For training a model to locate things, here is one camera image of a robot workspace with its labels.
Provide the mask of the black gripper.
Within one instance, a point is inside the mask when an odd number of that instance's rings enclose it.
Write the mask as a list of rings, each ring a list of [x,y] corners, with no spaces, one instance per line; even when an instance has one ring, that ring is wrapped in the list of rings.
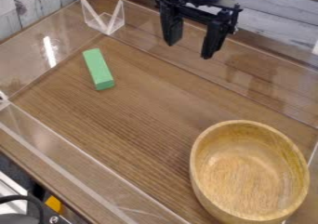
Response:
[[[240,12],[242,11],[240,3],[234,0],[177,0],[182,6],[217,7],[230,14],[230,33],[237,30]],[[161,22],[165,40],[169,46],[174,46],[183,37],[185,21],[179,15],[178,8],[167,3],[161,3]],[[207,24],[206,36],[203,39],[202,58],[211,59],[221,50],[223,40],[229,31],[229,25],[221,21],[211,21]]]

